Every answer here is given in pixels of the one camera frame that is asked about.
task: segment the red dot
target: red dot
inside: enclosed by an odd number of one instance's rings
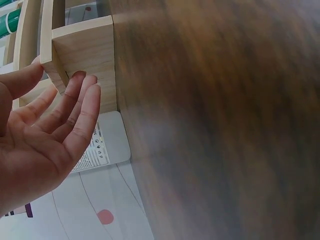
[[[111,224],[114,221],[114,215],[106,209],[101,210],[96,214],[103,225]]]

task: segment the wooden panel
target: wooden panel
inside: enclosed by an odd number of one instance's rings
[[[52,44],[52,29],[65,25],[64,14],[64,1],[44,0],[40,35],[40,62],[61,95],[65,93],[69,76]]]
[[[41,1],[24,0],[15,35],[13,69],[22,69],[37,56],[38,26]]]
[[[101,85],[100,112],[117,110],[112,17],[54,29],[52,40],[69,76],[79,70],[97,76]]]
[[[110,2],[155,239],[320,239],[320,1]]]

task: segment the white floor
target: white floor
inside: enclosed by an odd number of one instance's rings
[[[154,239],[129,161],[71,174],[31,209],[2,217],[1,239]]]

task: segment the curved line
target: curved line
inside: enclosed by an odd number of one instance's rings
[[[83,190],[84,190],[84,192],[85,192],[85,195],[86,195],[86,197],[88,198],[89,203],[90,203],[90,205],[91,205],[91,207],[92,207],[93,211],[94,211],[94,212],[95,212],[95,214],[97,215],[98,213],[97,213],[97,211],[95,210],[94,206],[92,205],[92,203],[91,203],[91,201],[90,201],[90,198],[89,198],[89,196],[88,196],[88,193],[87,193],[86,188],[85,188],[85,185],[84,185],[84,182],[82,181],[82,177],[81,177],[80,172],[78,172],[78,174],[79,174],[80,181],[81,181],[81,184],[82,184]],[[111,234],[110,234],[110,233],[108,232],[108,230],[105,228],[105,225],[103,225],[103,224],[102,224],[102,222],[100,221],[100,219],[99,219],[99,222],[100,222],[100,223],[101,223],[101,225],[103,226],[104,230],[108,233],[108,235],[109,235],[109,237],[111,238],[111,240],[114,240],[114,239],[112,238]]]
[[[136,203],[139,205],[139,207],[140,207],[141,211],[143,212],[143,214],[147,217],[147,215],[146,215],[146,213],[145,213],[144,209],[143,209],[143,208],[142,208],[142,206],[139,204],[138,199],[137,199],[137,198],[136,198],[136,196],[134,195],[134,192],[131,190],[131,188],[129,187],[129,185],[128,185],[127,181],[125,180],[124,176],[122,175],[122,172],[120,171],[120,168],[119,168],[118,164],[116,163],[115,165],[116,165],[116,167],[118,168],[119,173],[120,173],[120,175],[121,175],[121,177],[122,177],[123,181],[125,182],[126,186],[127,186],[127,187],[128,187],[128,189],[130,190],[130,192],[131,192],[132,196],[133,196],[133,197],[134,197],[134,199],[136,200]]]
[[[8,31],[9,34],[13,34],[13,32],[10,30],[9,28],[9,23],[8,23],[8,17],[9,17],[9,14],[8,13],[6,16],[5,16],[5,27],[6,27],[6,30]]]
[[[52,194],[53,203],[54,203],[55,210],[56,210],[56,214],[58,215],[58,218],[59,218],[60,224],[61,224],[61,226],[62,226],[62,228],[63,228],[63,230],[64,230],[64,233],[65,233],[66,237],[70,240],[70,238],[69,238],[69,236],[68,236],[68,234],[67,234],[67,231],[66,231],[66,229],[65,229],[65,226],[63,225],[63,223],[62,223],[62,221],[61,221],[61,218],[60,218],[60,215],[59,215],[59,212],[58,212],[58,209],[57,209],[56,201],[55,201],[54,192],[53,192],[53,191],[51,191],[51,194]]]

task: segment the finger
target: finger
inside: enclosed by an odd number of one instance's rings
[[[74,126],[77,122],[77,119],[79,117],[80,111],[81,111],[81,106],[84,101],[86,91],[88,90],[88,88],[90,86],[96,84],[97,81],[98,81],[97,77],[94,75],[88,75],[84,78],[83,83],[82,83],[82,87],[81,87],[81,91],[80,91],[80,95],[78,98],[78,102],[75,104],[75,106],[72,110],[72,113],[70,114],[70,116],[67,119],[67,121],[65,122],[65,124],[58,127],[52,133],[54,139],[56,139],[58,142],[62,143],[65,140],[65,138],[69,135],[69,133],[72,131],[72,129],[74,128]]]
[[[6,135],[7,122],[12,108],[12,96],[8,88],[0,82],[0,137]]]
[[[17,99],[33,89],[44,73],[38,61],[25,68],[0,75],[0,82],[9,90],[13,99]]]
[[[58,90],[54,85],[45,89],[35,100],[15,110],[25,124],[34,124],[54,101]]]
[[[34,127],[39,128],[45,133],[51,134],[54,130],[64,124],[78,101],[85,76],[85,71],[77,71],[70,79],[59,104],[48,116],[36,122]]]
[[[72,158],[71,169],[84,154],[90,144],[100,110],[101,88],[95,84],[86,91],[81,112],[71,133],[63,141]]]

